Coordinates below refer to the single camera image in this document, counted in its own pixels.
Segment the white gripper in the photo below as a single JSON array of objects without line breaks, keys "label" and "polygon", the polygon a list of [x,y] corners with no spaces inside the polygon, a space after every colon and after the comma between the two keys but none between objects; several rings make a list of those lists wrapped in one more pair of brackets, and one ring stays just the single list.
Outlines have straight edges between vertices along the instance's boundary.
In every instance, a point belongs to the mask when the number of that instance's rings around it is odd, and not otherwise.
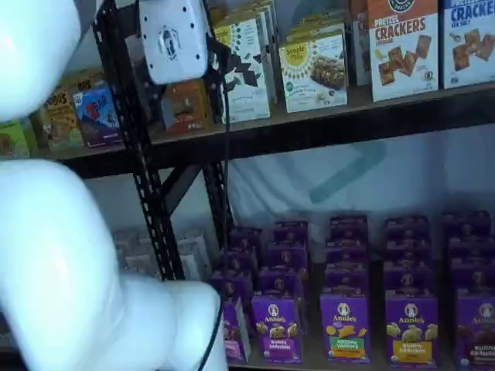
[{"label": "white gripper", "polygon": [[145,60],[153,83],[178,83],[205,74],[209,25],[202,1],[140,1],[138,14]]}]

